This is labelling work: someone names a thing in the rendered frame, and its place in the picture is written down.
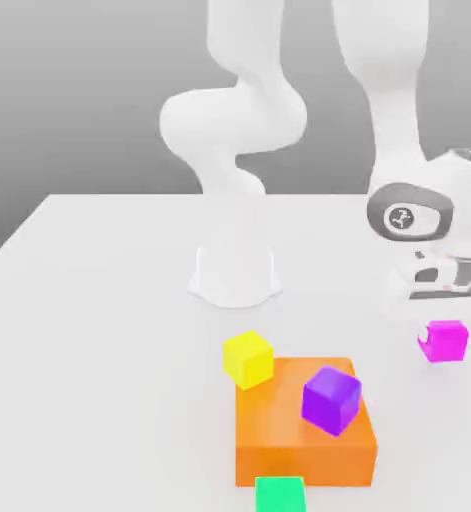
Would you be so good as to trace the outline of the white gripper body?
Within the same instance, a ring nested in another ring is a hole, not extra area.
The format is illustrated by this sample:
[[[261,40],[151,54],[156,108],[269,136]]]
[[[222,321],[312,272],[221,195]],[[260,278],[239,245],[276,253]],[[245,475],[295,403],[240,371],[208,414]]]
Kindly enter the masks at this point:
[[[471,319],[471,290],[427,284],[385,286],[385,314],[390,318],[428,322]]]

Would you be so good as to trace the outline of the small magenta cube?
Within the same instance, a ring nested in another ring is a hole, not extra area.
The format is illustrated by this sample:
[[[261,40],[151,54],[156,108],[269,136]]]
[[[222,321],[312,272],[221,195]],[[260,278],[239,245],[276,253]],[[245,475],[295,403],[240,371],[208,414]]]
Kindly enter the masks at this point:
[[[430,363],[463,361],[467,349],[469,331],[458,320],[439,320],[429,325],[429,341],[426,345],[418,343],[421,351]]]

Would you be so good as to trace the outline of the small purple cube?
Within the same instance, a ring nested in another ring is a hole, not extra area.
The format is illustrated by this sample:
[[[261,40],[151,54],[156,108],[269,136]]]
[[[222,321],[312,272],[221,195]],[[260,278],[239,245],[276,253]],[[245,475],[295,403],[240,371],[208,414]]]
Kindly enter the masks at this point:
[[[301,416],[339,437],[360,409],[361,381],[332,366],[322,367],[303,386]]]

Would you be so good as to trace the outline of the small yellow cube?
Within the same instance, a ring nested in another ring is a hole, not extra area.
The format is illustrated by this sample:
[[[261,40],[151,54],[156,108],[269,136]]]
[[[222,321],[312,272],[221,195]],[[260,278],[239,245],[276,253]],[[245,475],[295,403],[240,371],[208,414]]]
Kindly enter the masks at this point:
[[[228,339],[223,344],[223,369],[243,391],[274,377],[273,347],[255,331]]]

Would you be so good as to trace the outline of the small green cube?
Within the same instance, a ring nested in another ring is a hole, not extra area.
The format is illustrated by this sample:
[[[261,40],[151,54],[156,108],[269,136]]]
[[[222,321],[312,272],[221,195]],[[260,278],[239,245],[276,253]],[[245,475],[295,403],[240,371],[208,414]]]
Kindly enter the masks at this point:
[[[307,512],[302,477],[257,477],[255,512]]]

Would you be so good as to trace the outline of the large orange box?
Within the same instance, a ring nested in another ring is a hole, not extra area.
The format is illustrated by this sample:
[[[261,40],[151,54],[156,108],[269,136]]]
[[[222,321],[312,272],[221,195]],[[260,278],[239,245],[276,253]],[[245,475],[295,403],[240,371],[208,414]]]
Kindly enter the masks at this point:
[[[377,440],[364,404],[335,437],[301,416],[303,388],[329,365],[355,375],[346,357],[278,357],[274,377],[235,393],[235,485],[258,477],[301,477],[307,486],[368,487]]]

